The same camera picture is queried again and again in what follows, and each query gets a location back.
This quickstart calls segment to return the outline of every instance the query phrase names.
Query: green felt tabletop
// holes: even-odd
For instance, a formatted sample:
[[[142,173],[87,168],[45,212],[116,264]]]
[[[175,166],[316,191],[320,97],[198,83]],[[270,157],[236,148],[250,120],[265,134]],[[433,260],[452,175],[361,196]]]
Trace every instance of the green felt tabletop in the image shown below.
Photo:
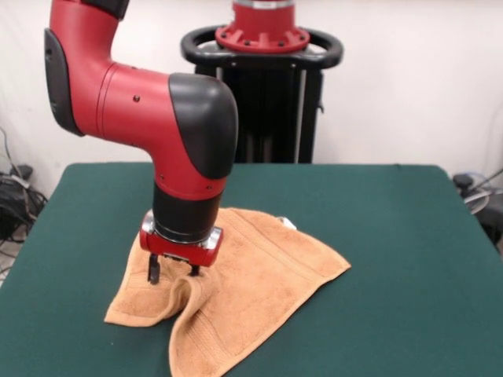
[[[168,376],[172,320],[103,318],[147,163],[69,167],[0,289],[1,376]],[[503,265],[436,167],[236,166],[222,205],[284,215],[353,268],[229,375],[503,375]]]

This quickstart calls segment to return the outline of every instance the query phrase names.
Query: black joint cover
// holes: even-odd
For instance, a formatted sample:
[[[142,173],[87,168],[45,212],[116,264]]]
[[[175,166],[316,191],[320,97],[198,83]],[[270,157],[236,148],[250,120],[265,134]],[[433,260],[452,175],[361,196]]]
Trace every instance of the black joint cover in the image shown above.
[[[83,3],[103,9],[117,20],[122,20],[126,14],[129,0],[83,0]]]
[[[205,75],[174,73],[168,86],[185,150],[208,179],[230,174],[237,146],[237,105],[229,87]]]
[[[206,240],[215,224],[221,196],[219,194],[205,200],[179,199],[155,185],[152,211],[156,231],[178,243]]]
[[[46,81],[49,91],[50,108],[57,124],[78,136],[83,136],[75,124],[70,93],[70,78],[63,47],[56,35],[49,29],[44,40],[46,58]]]

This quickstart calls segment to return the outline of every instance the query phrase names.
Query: silver metal ring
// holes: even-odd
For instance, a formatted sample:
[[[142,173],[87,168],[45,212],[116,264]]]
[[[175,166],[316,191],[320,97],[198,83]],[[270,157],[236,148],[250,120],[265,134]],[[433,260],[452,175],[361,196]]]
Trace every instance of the silver metal ring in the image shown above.
[[[278,2],[259,2],[256,0],[234,0],[236,4],[253,9],[275,10],[294,5],[294,0],[282,0]]]

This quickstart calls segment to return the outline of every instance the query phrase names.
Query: brown towel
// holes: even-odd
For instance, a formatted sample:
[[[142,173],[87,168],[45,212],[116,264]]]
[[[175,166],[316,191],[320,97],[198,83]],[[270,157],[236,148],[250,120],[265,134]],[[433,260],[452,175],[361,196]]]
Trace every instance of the brown towel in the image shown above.
[[[190,277],[188,265],[163,258],[155,286],[146,281],[149,253],[137,238],[106,314],[106,322],[143,327],[182,311],[169,344],[174,377],[223,375],[350,268],[330,247],[268,214],[221,209],[216,225],[224,240],[215,264]]]

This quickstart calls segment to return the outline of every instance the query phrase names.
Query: black handle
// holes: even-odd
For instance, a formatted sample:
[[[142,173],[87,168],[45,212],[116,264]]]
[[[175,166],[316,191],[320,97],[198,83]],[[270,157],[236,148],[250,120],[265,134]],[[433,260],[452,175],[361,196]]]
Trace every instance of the black handle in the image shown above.
[[[221,68],[299,68],[326,69],[335,67],[343,57],[343,45],[339,39],[322,31],[305,29],[310,34],[310,43],[325,49],[314,53],[309,48],[295,53],[265,54],[231,51],[218,44],[199,46],[215,40],[220,26],[203,27],[191,31],[182,39],[183,57],[196,65]]]

